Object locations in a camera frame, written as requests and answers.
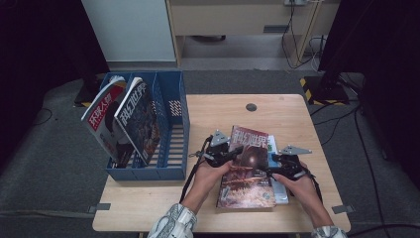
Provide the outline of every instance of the magazine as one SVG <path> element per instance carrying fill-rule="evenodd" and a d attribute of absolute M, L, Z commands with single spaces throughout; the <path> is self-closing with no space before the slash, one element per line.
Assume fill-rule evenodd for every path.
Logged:
<path fill-rule="evenodd" d="M 244 146 L 231 169 L 222 176 L 217 207 L 274 207 L 275 197 L 270 179 L 259 168 L 268 165 L 268 133 L 233 126 L 229 151 Z"/>
<path fill-rule="evenodd" d="M 145 165 L 148 165 L 158 147 L 159 130 L 151 92 L 140 77 L 129 81 L 127 95 L 114 118 Z"/>
<path fill-rule="evenodd" d="M 109 80 L 86 109 L 81 121 L 111 157 L 115 167 L 125 168 L 134 148 L 115 122 L 114 114 L 124 99 L 127 82 L 118 75 Z"/>

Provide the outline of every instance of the sleeve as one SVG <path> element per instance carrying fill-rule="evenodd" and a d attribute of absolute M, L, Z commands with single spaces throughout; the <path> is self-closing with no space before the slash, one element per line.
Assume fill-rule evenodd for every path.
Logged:
<path fill-rule="evenodd" d="M 312 238 L 347 238 L 346 232 L 337 226 L 323 226 L 311 233 Z"/>
<path fill-rule="evenodd" d="M 174 204 L 149 232 L 148 238 L 192 238 L 197 217 L 181 204 Z"/>

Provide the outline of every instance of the black cloth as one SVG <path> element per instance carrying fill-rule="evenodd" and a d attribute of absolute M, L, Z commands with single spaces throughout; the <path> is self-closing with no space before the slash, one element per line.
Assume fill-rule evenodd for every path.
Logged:
<path fill-rule="evenodd" d="M 0 0 L 0 25 L 1 175 L 45 93 L 109 67 L 80 0 Z"/>
<path fill-rule="evenodd" d="M 364 74 L 360 100 L 384 157 L 420 189 L 419 22 L 417 0 L 342 0 L 319 69 Z"/>

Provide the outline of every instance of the electrical outlet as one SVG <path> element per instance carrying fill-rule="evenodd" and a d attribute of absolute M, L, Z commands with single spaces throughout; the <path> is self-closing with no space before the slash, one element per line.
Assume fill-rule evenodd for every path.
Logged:
<path fill-rule="evenodd" d="M 284 6 L 304 6 L 308 3 L 308 0 L 284 0 Z"/>

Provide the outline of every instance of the white wall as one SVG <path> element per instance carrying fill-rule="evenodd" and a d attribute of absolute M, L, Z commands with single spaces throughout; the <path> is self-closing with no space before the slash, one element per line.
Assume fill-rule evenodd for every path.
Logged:
<path fill-rule="evenodd" d="M 175 61 L 164 0 L 82 0 L 106 61 Z"/>

